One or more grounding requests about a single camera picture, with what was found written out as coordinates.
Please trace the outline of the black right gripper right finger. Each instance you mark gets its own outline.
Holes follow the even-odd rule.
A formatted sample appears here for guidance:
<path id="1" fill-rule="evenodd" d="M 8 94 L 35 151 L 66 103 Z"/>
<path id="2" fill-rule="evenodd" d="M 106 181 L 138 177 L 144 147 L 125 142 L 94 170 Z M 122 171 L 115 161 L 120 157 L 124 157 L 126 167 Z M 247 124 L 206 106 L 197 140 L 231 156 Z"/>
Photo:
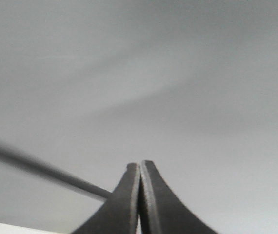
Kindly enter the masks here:
<path id="1" fill-rule="evenodd" d="M 143 234 L 215 234 L 173 193 L 155 164 L 140 164 L 140 222 Z"/>

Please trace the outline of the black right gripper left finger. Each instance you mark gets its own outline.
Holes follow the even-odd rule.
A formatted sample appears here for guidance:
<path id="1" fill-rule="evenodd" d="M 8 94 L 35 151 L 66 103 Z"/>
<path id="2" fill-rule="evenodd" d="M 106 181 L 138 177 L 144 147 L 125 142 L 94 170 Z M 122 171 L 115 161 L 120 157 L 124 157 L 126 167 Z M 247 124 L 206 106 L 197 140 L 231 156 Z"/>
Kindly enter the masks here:
<path id="1" fill-rule="evenodd" d="M 139 183 L 139 166 L 129 163 L 109 198 L 73 234 L 135 234 Z"/>

